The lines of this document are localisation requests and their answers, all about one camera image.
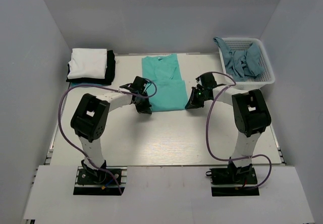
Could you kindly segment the teal green t shirt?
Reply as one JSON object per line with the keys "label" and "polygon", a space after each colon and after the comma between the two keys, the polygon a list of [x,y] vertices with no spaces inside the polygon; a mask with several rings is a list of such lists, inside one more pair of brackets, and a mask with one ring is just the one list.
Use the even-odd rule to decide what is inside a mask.
{"label": "teal green t shirt", "polygon": [[153,112],[184,110],[188,102],[186,84],[181,77],[176,54],[145,57],[142,59],[142,76],[155,83],[147,89]]}

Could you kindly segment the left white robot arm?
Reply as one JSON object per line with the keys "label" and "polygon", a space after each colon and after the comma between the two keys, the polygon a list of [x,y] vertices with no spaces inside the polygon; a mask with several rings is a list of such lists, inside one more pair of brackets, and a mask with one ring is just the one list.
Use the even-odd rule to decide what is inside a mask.
{"label": "left white robot arm", "polygon": [[102,95],[86,93],[82,96],[71,119],[71,128],[78,136],[82,151],[85,153],[82,166],[90,171],[89,177],[95,183],[106,179],[106,160],[101,150],[100,138],[105,131],[108,114],[118,108],[135,105],[139,114],[152,114],[147,88],[153,83],[139,76],[134,81],[119,87],[118,90],[101,87],[107,90]]}

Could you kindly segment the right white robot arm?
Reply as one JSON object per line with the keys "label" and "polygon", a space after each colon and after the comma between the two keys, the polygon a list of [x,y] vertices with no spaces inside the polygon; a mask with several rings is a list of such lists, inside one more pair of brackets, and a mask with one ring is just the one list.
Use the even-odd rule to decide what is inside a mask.
{"label": "right white robot arm", "polygon": [[[207,149],[214,159],[229,163],[228,178],[234,183],[239,183],[251,170],[252,159],[256,158],[253,153],[257,141],[272,122],[263,94],[259,89],[250,91],[236,89],[236,81],[224,73],[203,73],[196,78],[196,82],[197,85],[192,87],[185,109],[202,108],[205,101],[212,101],[206,119]],[[238,130],[236,146],[229,159],[215,156],[210,149],[209,122],[217,101],[233,108],[234,122]]]}

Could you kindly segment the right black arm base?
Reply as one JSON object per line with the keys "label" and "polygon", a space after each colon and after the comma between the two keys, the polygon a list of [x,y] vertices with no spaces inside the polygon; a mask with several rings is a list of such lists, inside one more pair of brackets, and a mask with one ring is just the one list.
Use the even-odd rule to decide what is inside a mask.
{"label": "right black arm base", "polygon": [[212,197],[259,196],[255,169],[240,176],[233,176],[227,168],[212,168],[205,175],[210,178]]}

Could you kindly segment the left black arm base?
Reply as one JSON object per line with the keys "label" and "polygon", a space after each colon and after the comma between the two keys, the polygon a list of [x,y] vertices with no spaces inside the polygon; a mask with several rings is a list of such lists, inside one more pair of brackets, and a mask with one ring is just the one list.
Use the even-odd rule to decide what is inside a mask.
{"label": "left black arm base", "polygon": [[[121,192],[124,192],[127,181],[126,167],[112,167],[108,169],[117,179]],[[95,177],[83,167],[78,167],[73,195],[76,196],[121,196],[113,177],[103,173],[102,177]]]}

